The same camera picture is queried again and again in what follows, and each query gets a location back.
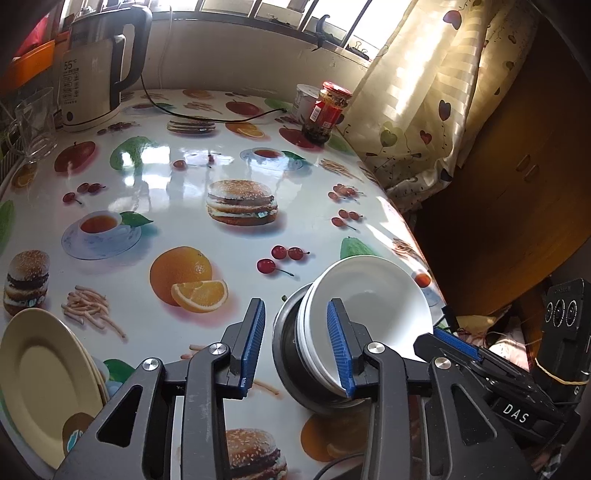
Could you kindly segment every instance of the wooden cabinet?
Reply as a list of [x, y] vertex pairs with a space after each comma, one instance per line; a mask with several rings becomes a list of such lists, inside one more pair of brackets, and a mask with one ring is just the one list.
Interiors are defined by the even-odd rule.
[[490, 314], [591, 235], [591, 85], [542, 22], [513, 86], [415, 235], [457, 314]]

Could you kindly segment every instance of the heart pattern curtain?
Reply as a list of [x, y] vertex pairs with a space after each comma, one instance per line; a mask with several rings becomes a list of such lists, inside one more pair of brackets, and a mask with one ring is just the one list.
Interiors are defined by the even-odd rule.
[[537, 29], [527, 0], [414, 0], [339, 128], [401, 211], [453, 180]]

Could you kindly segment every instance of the red jar lid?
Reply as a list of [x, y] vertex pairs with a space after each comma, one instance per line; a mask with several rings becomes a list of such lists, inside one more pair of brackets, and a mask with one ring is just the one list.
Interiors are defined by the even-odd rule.
[[324, 88], [326, 88], [327, 90], [331, 90], [334, 93], [338, 93], [338, 94], [343, 95], [348, 98], [353, 96], [353, 94], [350, 91], [348, 91], [346, 88], [339, 87], [338, 85], [336, 85], [332, 82], [324, 82], [322, 84], [322, 86]]

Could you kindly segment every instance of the orange box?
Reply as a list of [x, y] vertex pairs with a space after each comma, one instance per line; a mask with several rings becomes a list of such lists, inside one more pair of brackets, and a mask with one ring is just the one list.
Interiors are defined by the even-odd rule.
[[0, 95], [16, 90], [35, 75], [51, 67], [55, 46], [55, 40], [51, 40], [13, 60], [6, 73], [0, 77]]

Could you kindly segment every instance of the white container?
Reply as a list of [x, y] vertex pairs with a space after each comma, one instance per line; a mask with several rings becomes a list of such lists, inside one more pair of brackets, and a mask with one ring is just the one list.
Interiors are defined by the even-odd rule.
[[304, 85], [303, 83], [298, 84], [293, 107], [291, 108], [291, 116], [303, 124], [310, 118], [314, 104], [318, 100], [318, 95], [320, 95], [318, 87]]
[[345, 258], [312, 284], [296, 324], [303, 361], [330, 391], [345, 396], [326, 326], [326, 308], [332, 298], [343, 300], [349, 319], [364, 324], [373, 340], [404, 358], [421, 361], [414, 354], [413, 343], [419, 335], [433, 332], [431, 312], [421, 289], [388, 260], [371, 255]]

